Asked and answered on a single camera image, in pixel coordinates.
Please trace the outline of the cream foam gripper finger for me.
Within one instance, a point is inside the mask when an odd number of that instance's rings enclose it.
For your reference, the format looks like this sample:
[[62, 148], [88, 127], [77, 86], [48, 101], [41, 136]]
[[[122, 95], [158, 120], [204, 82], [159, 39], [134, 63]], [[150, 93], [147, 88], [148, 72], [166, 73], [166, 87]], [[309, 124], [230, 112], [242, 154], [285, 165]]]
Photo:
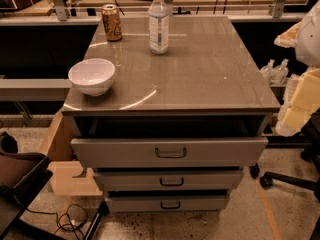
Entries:
[[320, 68], [309, 67], [301, 76], [293, 74], [286, 85], [276, 123], [276, 132], [285, 137], [300, 132], [320, 108]]

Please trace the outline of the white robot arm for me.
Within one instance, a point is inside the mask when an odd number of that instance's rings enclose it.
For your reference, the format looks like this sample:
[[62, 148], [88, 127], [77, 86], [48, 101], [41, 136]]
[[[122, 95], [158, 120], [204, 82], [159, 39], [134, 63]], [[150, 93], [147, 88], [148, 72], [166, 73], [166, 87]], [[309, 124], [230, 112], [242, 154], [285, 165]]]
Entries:
[[308, 66], [301, 76], [289, 78], [277, 117], [276, 132], [289, 137], [300, 132], [320, 108], [320, 1], [274, 43], [293, 47], [296, 59]]

